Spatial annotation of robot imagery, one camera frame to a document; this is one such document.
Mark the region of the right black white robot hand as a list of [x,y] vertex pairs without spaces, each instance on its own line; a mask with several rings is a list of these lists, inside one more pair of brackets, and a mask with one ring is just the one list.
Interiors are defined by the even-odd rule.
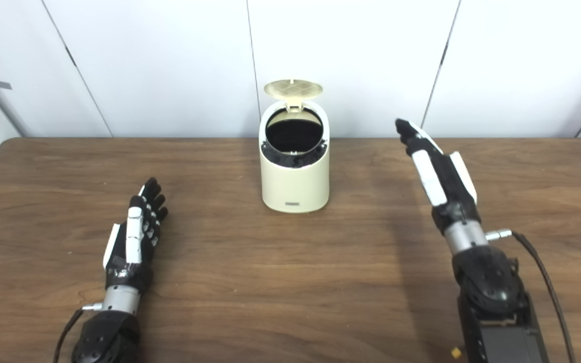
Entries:
[[417,168],[439,232],[457,222],[477,221],[477,191],[459,152],[445,153],[420,127],[397,118],[396,131]]

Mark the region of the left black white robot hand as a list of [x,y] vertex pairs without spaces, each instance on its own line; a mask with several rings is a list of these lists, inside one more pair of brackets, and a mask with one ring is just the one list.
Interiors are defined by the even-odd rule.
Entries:
[[105,286],[124,285],[145,293],[154,280],[155,247],[168,214],[165,197],[151,177],[131,197],[126,219],[114,224],[103,255]]

